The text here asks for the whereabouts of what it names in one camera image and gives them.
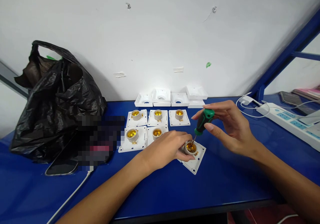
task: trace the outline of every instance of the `wrist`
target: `wrist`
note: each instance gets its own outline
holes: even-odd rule
[[[268,149],[261,142],[255,140],[253,151],[249,157],[255,161],[258,161],[267,151]]]
[[[132,163],[134,169],[138,171],[143,178],[153,172],[141,152],[138,153],[129,163]]]

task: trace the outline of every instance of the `black plastic bag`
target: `black plastic bag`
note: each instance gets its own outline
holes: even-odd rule
[[[40,56],[38,46],[57,52],[61,60]],[[29,89],[10,151],[37,163],[49,163],[78,130],[83,116],[102,116],[107,103],[93,77],[66,49],[34,41],[29,63],[15,81]]]

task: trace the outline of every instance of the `phone charging cable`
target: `phone charging cable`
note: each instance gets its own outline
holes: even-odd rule
[[[50,224],[52,220],[58,215],[58,213],[61,211],[61,209],[67,204],[67,202],[73,197],[73,195],[80,189],[80,187],[85,183],[85,181],[88,179],[89,175],[92,171],[88,171],[87,176],[83,179],[83,181],[80,183],[80,185],[77,187],[77,189],[69,196],[69,198],[62,204],[62,206],[56,211],[56,213],[50,218],[50,220],[47,222],[47,224]]]

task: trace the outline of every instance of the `fingernail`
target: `fingernail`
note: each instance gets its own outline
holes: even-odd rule
[[[212,130],[213,130],[213,124],[211,124],[211,123],[206,123],[206,124],[204,124],[204,127],[205,127],[208,131],[212,131]]]

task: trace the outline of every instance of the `light bulb socket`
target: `light bulb socket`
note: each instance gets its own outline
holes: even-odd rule
[[[158,139],[160,136],[162,136],[162,130],[159,128],[156,128],[152,131],[152,137],[154,140]]]
[[[131,118],[135,121],[140,120],[142,117],[141,112],[139,110],[134,110],[131,112]]]
[[[175,118],[176,118],[177,120],[179,120],[179,121],[182,120],[183,115],[184,115],[184,113],[183,113],[182,110],[176,110]]]
[[[197,153],[197,145],[195,143],[192,144],[192,141],[188,141],[184,144],[183,152],[186,155],[194,156]]]
[[[159,120],[162,119],[162,111],[161,111],[161,110],[155,110],[154,113],[153,113],[153,115],[154,115],[154,118],[155,118],[157,121],[159,121]]]
[[[126,132],[126,138],[128,138],[128,140],[130,142],[135,142],[136,140],[138,140],[139,138],[139,132],[137,129],[129,129]]]

